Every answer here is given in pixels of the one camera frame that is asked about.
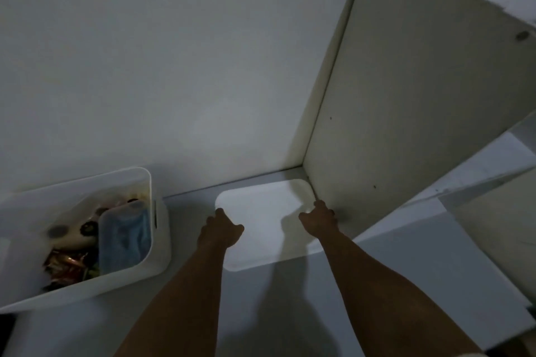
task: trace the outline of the blue package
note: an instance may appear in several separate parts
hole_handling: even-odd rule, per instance
[[[139,264],[151,249],[149,207],[134,201],[110,209],[99,218],[100,274]]]

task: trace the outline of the storage container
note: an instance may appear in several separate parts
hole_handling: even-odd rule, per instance
[[[137,265],[43,293],[43,262],[51,251],[44,232],[99,191],[144,186],[149,193],[151,248]],[[148,170],[135,167],[13,194],[0,204],[0,313],[52,307],[89,298],[163,272],[171,260],[168,212]]]

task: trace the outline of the forearm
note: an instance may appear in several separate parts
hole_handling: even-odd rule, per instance
[[[319,236],[367,357],[456,356],[479,348],[409,280],[337,230]]]
[[[212,357],[225,248],[197,249],[158,293],[115,357]]]

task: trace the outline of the hand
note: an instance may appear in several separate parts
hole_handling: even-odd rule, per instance
[[[238,241],[243,232],[243,225],[233,224],[222,208],[216,209],[216,217],[208,217],[201,229],[197,248],[215,245],[227,249]]]
[[[324,201],[316,201],[312,212],[302,212],[298,215],[298,218],[305,231],[316,238],[319,238],[325,232],[339,231],[335,212],[328,209]]]

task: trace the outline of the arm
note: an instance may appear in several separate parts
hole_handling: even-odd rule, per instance
[[[216,210],[197,250],[151,301],[114,357],[214,356],[225,250],[243,231],[223,209]]]
[[[409,280],[339,232],[332,210],[315,202],[300,213],[324,248],[346,312],[367,357],[454,357],[479,347]]]

